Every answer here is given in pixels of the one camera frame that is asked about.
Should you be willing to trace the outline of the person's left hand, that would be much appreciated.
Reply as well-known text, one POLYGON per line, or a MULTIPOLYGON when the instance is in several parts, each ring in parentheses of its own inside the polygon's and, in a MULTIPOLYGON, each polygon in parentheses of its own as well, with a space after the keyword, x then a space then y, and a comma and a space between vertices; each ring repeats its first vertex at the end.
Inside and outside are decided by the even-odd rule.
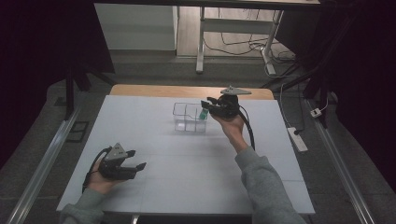
POLYGON ((113 187, 122 183, 122 180, 113 180, 102 177, 98 171, 101 161, 97 161, 90 171, 88 189, 93 189, 101 194, 108 194, 113 187))

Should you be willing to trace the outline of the metal floor rail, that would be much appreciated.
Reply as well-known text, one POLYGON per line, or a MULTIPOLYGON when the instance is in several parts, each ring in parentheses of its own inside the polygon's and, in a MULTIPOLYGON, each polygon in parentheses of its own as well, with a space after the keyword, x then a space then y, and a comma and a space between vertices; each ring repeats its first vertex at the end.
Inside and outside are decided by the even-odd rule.
POLYGON ((313 123, 318 131, 321 141, 323 142, 329 157, 332 161, 334 169, 336 170, 339 178, 344 186, 346 194, 354 207, 358 219, 361 224, 376 224, 374 215, 368 207, 367 202, 364 200, 363 195, 355 183, 347 164, 341 155, 338 146, 335 144, 330 132, 322 125, 318 118, 313 118, 313 123))
POLYGON ((44 182, 50 173, 50 169, 58 157, 66 137, 74 125, 80 111, 81 106, 77 105, 73 112, 69 115, 68 119, 62 121, 42 160, 35 169, 33 176, 29 180, 21 197, 7 219, 6 224, 23 224, 24 220, 27 218, 35 202, 35 199, 44 185, 44 182))

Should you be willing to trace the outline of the white power strip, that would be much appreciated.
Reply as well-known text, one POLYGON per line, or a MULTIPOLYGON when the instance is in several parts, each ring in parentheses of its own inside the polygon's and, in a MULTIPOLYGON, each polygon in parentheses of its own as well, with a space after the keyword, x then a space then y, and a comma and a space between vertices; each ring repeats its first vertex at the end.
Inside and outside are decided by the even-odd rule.
POLYGON ((294 145, 297 147, 297 150, 299 152, 305 152, 308 150, 308 147, 306 146, 303 138, 300 135, 295 135, 293 132, 297 130, 294 127, 289 127, 288 128, 288 133, 290 136, 291 141, 294 143, 294 145))

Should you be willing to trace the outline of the clear plastic organizer box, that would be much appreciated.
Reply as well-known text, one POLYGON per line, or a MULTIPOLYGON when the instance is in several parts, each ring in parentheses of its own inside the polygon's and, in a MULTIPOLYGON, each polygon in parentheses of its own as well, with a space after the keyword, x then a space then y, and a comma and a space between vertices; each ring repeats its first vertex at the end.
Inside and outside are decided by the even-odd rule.
POLYGON ((207 119, 199 119, 202 109, 200 104, 174 103, 175 130, 179 132, 204 133, 207 119))

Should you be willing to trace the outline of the black floor frame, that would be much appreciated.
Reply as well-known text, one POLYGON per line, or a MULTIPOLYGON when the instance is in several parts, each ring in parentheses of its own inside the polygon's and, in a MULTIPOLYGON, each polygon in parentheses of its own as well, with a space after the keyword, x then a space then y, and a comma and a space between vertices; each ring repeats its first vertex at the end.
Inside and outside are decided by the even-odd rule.
POLYGON ((88 127, 88 121, 76 121, 73 124, 66 141, 68 143, 81 143, 86 132, 88 131, 88 127))

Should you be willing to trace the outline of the white metal desk frame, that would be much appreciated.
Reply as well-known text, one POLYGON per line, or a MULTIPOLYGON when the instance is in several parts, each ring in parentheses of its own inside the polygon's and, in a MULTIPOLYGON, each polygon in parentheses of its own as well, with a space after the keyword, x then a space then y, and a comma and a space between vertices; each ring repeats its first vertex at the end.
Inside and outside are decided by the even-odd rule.
POLYGON ((282 17, 282 10, 275 10, 271 21, 249 21, 221 18, 207 18, 205 8, 200 7, 199 42, 196 61, 196 72, 202 74, 204 70, 205 33, 229 33, 266 35, 267 40, 260 53, 265 63, 265 71, 269 76, 274 76, 276 70, 270 58, 270 50, 274 42, 276 31, 282 17))

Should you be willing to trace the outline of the wooden table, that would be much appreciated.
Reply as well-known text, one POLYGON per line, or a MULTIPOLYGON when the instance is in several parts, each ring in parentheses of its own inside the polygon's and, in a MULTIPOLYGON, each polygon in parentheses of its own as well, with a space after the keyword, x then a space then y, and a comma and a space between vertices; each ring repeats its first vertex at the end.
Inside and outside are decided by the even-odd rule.
MULTIPOLYGON (((120 96, 148 96, 173 98, 201 98, 220 97, 220 91, 225 87, 189 87, 189 86, 159 86, 159 85, 114 85, 109 95, 120 96)), ((245 89, 251 91, 249 95, 239 95, 243 100, 275 100, 268 89, 245 89)))

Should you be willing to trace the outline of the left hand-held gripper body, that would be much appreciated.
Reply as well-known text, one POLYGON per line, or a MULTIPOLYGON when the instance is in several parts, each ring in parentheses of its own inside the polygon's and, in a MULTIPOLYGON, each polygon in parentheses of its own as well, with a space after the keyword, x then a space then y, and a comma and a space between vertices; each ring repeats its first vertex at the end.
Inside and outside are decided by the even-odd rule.
POLYGON ((101 159, 98 171, 102 177, 113 180, 134 179, 137 171, 135 168, 122 167, 123 162, 132 157, 127 157, 126 151, 117 143, 106 150, 106 155, 101 159))

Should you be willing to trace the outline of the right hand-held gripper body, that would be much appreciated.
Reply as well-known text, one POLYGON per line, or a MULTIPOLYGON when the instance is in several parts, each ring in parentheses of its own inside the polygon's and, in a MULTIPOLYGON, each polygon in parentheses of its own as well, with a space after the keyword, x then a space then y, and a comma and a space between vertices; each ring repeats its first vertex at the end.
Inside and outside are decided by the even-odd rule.
POLYGON ((233 86, 229 86, 228 88, 222 90, 220 93, 221 96, 219 98, 216 98, 219 99, 219 104, 214 105, 216 109, 211 114, 221 117, 223 119, 231 119, 237 116, 240 112, 238 96, 251 94, 251 91, 246 91, 233 86))

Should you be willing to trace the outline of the white cabinet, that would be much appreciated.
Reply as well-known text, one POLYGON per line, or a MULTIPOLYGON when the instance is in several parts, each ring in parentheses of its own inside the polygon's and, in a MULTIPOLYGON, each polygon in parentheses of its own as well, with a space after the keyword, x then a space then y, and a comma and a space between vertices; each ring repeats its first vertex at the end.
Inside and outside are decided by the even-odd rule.
POLYGON ((99 3, 94 6, 109 49, 177 49, 177 7, 99 3))

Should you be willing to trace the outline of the person's right hand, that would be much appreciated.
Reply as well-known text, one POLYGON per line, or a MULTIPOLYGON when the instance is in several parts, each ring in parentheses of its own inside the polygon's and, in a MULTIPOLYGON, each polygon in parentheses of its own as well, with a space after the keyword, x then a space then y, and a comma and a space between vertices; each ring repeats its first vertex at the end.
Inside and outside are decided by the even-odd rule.
POLYGON ((232 119, 223 119, 218 116, 212 116, 212 118, 219 123, 224 134, 237 153, 248 148, 248 144, 243 136, 244 121, 240 116, 236 116, 232 119))

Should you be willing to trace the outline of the white table mat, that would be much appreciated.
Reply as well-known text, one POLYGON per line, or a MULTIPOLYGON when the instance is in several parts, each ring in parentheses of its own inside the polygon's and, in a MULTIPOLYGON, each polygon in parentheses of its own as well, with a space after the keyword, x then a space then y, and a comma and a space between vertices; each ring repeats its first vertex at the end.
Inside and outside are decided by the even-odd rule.
POLYGON ((241 215, 252 212, 235 152, 219 124, 202 133, 178 132, 175 98, 108 95, 59 202, 75 203, 93 159, 121 144, 134 150, 125 166, 145 169, 106 196, 107 212, 139 215, 241 215))

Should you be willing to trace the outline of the black stand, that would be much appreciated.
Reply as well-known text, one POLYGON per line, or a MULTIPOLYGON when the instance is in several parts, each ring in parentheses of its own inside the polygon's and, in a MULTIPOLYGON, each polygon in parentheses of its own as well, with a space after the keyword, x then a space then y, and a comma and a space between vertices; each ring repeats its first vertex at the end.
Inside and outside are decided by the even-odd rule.
POLYGON ((276 29, 276 38, 296 56, 288 60, 273 56, 271 63, 280 61, 290 65, 280 74, 272 75, 262 87, 272 87, 301 69, 304 72, 302 75, 275 88, 275 91, 284 91, 308 81, 303 97, 311 99, 320 91, 319 105, 325 106, 328 77, 335 53, 355 20, 355 15, 346 12, 285 12, 280 27, 276 29))
POLYGON ((77 86, 80 91, 88 91, 92 84, 89 81, 88 74, 98 77, 110 86, 117 84, 115 80, 107 76, 105 73, 100 72, 98 69, 88 65, 87 63, 72 63, 65 76, 66 86, 66 110, 65 120, 69 120, 72 114, 77 109, 75 105, 75 92, 74 86, 77 86))

